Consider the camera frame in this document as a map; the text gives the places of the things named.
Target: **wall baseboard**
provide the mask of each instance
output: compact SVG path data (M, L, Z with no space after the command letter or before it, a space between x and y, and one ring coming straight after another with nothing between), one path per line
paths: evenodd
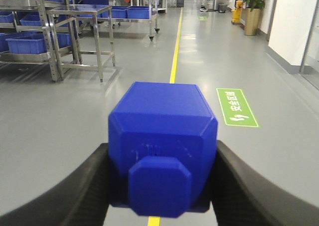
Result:
M278 55L274 50L272 50L269 46L267 47L267 54L271 58L273 58L289 74L299 74L300 65L291 65L280 55Z
M261 35L261 36L264 37L265 39L267 38L267 34L264 33L262 30L260 30L259 28L257 29L257 35Z

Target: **metal leg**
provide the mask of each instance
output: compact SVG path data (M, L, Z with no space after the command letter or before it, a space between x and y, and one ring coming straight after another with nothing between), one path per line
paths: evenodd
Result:
M62 74L61 74L60 68L57 65L55 51L53 50L53 46L52 46L52 40L51 40L51 34L50 34L51 29L50 29L49 20L45 10L44 0L36 0L36 4L38 7L40 19L41 19L45 46L47 49L47 53L49 55L49 64L50 64L52 80L58 81L61 78Z
M150 40L153 41L154 35L152 34L152 0L149 0L149 24L150 24Z
M76 43L76 48L77 48L77 54L78 54L78 59L79 59L79 63L83 64L83 59L82 59L82 55L80 53L80 43L79 43L79 21L75 20L73 22L73 26L75 27L75 32L74 32L74 37L75 37L75 43Z
M94 30L94 39L95 39L95 48L96 48L96 58L98 60L99 77L100 77L100 81L103 82L103 65L101 60L99 25L98 25L98 19L96 15L93 16L93 30Z
M155 0L155 12L156 12L156 14L159 13L158 0ZM158 28L158 18L156 18L155 19L155 31L156 31L156 33L158 33L159 30L160 29Z
M55 24L54 24L53 15L49 15L49 19L50 19L50 23L51 23L51 34L52 34L52 38L53 38L53 45L54 45L56 62L57 62L57 66L58 66L59 71L60 71L61 78L63 80L64 75L63 75L63 69L62 69L62 65L61 65L62 62L61 62L61 57L59 54L59 43L58 43L58 37L57 37L57 32L56 32L56 28L55 28Z
M112 11L111 10L109 10L109 25L112 25ZM111 52L113 52L112 63L113 63L113 66L115 66L114 36L113 36L113 28L112 27L109 27L109 32L110 32Z
M78 55L78 47L77 47L77 43L76 43L76 39L74 35L73 21L70 21L68 23L68 28L69 28L69 33L71 35L73 61L76 64L79 64L80 60Z

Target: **blue cube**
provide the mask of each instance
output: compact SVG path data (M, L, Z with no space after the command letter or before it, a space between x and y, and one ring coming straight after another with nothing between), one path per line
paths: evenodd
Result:
M113 193L127 185L129 205L137 214L178 217L206 184L217 125L198 86L134 83L109 116Z

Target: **white wall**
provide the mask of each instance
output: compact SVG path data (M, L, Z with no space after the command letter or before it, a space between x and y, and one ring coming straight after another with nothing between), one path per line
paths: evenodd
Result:
M301 65L317 0L277 0L269 47Z
M267 34L274 0L265 0L265 2L266 5L262 12L259 29Z

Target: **shelf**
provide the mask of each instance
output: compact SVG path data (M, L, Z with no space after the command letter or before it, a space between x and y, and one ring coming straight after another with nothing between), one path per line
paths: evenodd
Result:
M112 18L112 21L114 22L150 22L155 20L157 18L157 14L152 15L151 19L131 19L131 18L126 18L126 19L122 19L122 18Z
M47 8L55 8L63 3L45 0L44 5ZM37 10L37 6L36 0L0 0L0 10L2 11Z
M0 28L15 28L14 23L0 23Z
M155 20L158 17L157 14L152 15L151 19L131 19L131 18L112 18L112 22L147 22ZM92 22L92 18L90 17L77 17L77 20L82 21L90 21ZM98 18L98 21L108 21L108 18Z
M15 28L17 31L43 31L40 25L17 25Z
M0 62L43 64L49 59L47 52L42 54L11 54L0 53Z

